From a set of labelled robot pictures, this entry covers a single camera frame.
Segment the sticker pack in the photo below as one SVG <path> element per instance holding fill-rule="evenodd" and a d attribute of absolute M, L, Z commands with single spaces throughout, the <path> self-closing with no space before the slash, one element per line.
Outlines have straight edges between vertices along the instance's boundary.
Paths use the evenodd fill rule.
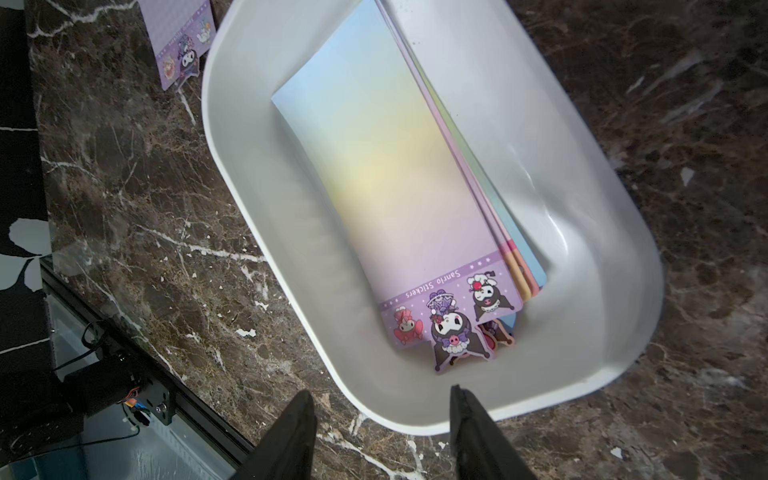
<path fill-rule="evenodd" d="M 139 0 L 163 90 L 200 75 L 200 56 L 216 34 L 209 0 Z"/>
<path fill-rule="evenodd" d="M 438 373 L 513 346 L 516 316 L 546 276 L 379 0 L 362 0 L 272 100 L 391 344 L 430 346 Z"/>

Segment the pastel rainbow cover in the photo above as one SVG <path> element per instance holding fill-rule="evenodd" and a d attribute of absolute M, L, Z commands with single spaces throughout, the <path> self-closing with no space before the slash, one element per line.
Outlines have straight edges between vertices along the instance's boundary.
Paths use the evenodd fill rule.
<path fill-rule="evenodd" d="M 382 315 L 390 306 L 394 312 L 406 293 L 498 257 L 373 0 L 363 0 L 272 100 L 326 188 Z M 514 290 L 508 296 L 519 309 L 503 261 L 498 265 L 496 281 Z M 467 291 L 466 282 L 458 285 Z M 419 295 L 429 294 L 422 290 Z"/>

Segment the white plastic tray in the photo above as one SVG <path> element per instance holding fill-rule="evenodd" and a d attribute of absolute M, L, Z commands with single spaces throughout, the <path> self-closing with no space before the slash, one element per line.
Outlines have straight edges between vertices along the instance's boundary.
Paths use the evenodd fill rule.
<path fill-rule="evenodd" d="M 436 375 L 429 348 L 395 351 L 365 277 L 300 167 L 272 93 L 355 0 L 235 0 L 210 50 L 211 153 L 296 314 L 349 400 L 391 429 L 447 432 L 449 387 L 503 419 L 619 376 L 656 326 L 653 238 L 561 86 L 503 0 L 387 5 L 548 274 L 494 362 Z"/>

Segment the dark marble countertop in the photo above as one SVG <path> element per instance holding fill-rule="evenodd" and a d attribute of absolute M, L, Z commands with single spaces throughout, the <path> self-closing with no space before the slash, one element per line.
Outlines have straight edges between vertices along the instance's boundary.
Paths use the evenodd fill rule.
<path fill-rule="evenodd" d="M 768 5 L 511 4 L 653 231 L 667 295 L 622 377 L 502 429 L 542 480 L 768 478 Z M 375 424 L 324 370 L 208 153 L 201 80 L 161 90 L 136 0 L 27 13 L 56 270 L 253 442 L 310 390 L 317 478 L 452 478 L 447 435 Z"/>

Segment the black cable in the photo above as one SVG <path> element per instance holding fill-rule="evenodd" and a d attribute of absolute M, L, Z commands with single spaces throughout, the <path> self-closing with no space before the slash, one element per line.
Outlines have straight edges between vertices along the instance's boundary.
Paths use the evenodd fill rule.
<path fill-rule="evenodd" d="M 96 341 L 93 342 L 93 343 L 87 342 L 85 340 L 85 334 L 88 333 L 88 329 L 91 328 L 91 325 L 93 325 L 94 323 L 101 323 L 101 322 L 104 322 L 104 320 L 96 320 L 94 322 L 89 322 L 88 325 L 85 326 L 85 330 L 83 330 L 83 334 L 80 337 L 80 342 L 83 345 L 90 347 L 88 349 L 88 351 L 85 352 L 85 353 L 82 353 L 81 355 L 76 356 L 72 360 L 68 360 L 67 362 L 62 363 L 60 366 L 57 366 L 56 368 L 54 368 L 52 370 L 52 372 L 55 372 L 56 370 L 59 370 L 59 369 L 63 369 L 67 365 L 71 365 L 72 363 L 75 363 L 78 360 L 84 359 L 85 357 L 87 357 L 87 356 L 91 355 L 93 352 L 95 352 L 100 346 L 104 345 L 104 341 L 107 339 L 107 334 L 106 333 L 101 334 L 101 336 L 98 337 L 98 339 L 96 339 Z"/>
<path fill-rule="evenodd" d="M 98 445 L 99 443 L 116 442 L 117 440 L 132 439 L 133 437 L 141 433 L 141 429 L 139 428 L 139 425 L 136 425 L 133 422 L 133 420 L 131 420 L 131 417 L 128 416 L 128 413 L 125 411 L 125 406 L 123 406 L 123 415 L 125 415 L 125 418 L 128 419 L 131 425 L 136 427 L 135 433 L 131 433 L 130 435 L 126 435 L 125 437 L 114 437 L 112 439 L 94 440 L 93 442 L 76 443 L 74 445 L 68 445 L 66 447 L 59 447 L 57 449 L 46 450 L 45 452 L 35 453 L 34 455 L 26 455 L 24 457 L 17 458 L 16 460 L 14 460 L 14 462 L 19 462 L 21 460 L 27 460 L 29 458 L 39 457 L 40 455 L 47 455 L 48 453 L 58 452 L 59 450 L 74 449 L 77 447 L 87 447 L 89 445 Z"/>

